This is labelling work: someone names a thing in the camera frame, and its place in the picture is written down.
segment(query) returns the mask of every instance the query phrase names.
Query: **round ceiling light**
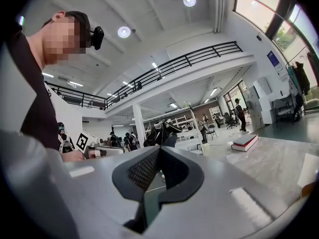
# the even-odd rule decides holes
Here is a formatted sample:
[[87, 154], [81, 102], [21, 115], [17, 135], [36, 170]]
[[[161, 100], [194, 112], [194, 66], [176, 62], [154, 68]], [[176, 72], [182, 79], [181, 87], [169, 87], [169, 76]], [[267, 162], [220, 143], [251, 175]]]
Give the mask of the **round ceiling light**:
[[121, 38], [129, 37], [131, 34], [131, 30], [127, 26], [121, 26], [118, 30], [118, 35]]
[[196, 4], [196, 0], [183, 0], [183, 2], [187, 7], [192, 7]]

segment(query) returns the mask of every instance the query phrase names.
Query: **sign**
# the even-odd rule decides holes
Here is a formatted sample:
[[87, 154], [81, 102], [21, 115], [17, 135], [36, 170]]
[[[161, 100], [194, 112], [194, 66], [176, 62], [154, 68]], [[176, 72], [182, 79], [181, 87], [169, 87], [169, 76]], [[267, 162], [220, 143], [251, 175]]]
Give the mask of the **sign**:
[[270, 62], [273, 64], [277, 73], [279, 73], [281, 70], [283, 70], [283, 66], [279, 63], [277, 57], [275, 56], [275, 54], [272, 51], [270, 51], [267, 54], [267, 57], [269, 58]]

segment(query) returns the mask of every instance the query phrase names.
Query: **air vent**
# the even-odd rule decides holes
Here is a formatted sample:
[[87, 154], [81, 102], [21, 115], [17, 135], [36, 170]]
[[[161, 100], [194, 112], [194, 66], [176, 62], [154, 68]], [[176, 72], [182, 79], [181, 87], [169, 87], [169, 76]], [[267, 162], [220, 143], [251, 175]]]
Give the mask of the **air vent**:
[[63, 82], [68, 82], [69, 81], [68, 78], [65, 78], [63, 76], [58, 76], [58, 80], [63, 81]]

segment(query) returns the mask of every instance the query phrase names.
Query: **neck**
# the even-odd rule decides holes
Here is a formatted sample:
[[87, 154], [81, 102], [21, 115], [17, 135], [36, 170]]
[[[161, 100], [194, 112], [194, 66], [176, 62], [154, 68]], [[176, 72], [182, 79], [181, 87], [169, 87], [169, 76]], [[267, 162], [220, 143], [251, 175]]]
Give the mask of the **neck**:
[[40, 67], [41, 71], [43, 71], [44, 67], [46, 66], [46, 61], [43, 52], [42, 31], [40, 30], [36, 34], [27, 37], [26, 39], [38, 66]]

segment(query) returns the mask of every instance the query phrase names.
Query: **balcony railing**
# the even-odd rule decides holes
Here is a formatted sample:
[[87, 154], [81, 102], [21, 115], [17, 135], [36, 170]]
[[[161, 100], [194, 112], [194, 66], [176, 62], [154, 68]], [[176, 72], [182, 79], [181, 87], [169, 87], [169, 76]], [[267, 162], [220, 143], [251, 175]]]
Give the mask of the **balcony railing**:
[[118, 89], [108, 98], [98, 97], [48, 82], [47, 84], [69, 104], [105, 110], [128, 95], [135, 93], [148, 84], [165, 78], [167, 75], [191, 67], [199, 62], [235, 52], [243, 52], [236, 41], [224, 42], [189, 52], [169, 60], [159, 65], [157, 68], [150, 69], [146, 73], [130, 81], [127, 85]]
[[91, 107], [105, 110], [106, 98], [87, 94], [78, 90], [62, 87], [53, 83], [45, 82], [56, 94], [58, 94], [64, 101], [72, 105], [80, 107]]
[[134, 80], [130, 81], [127, 85], [121, 87], [115, 91], [106, 100], [106, 108], [109, 108], [114, 103], [119, 102], [128, 95], [140, 90], [141, 88], [151, 84], [155, 81], [159, 81], [165, 78], [167, 75], [173, 74], [183, 68], [191, 67], [199, 62], [212, 59], [215, 57], [221, 57], [235, 52], [243, 52], [242, 49], [237, 45], [236, 41], [224, 42], [208, 46], [199, 50], [189, 52], [180, 57], [169, 60], [157, 68], [150, 69], [146, 73], [138, 76]]

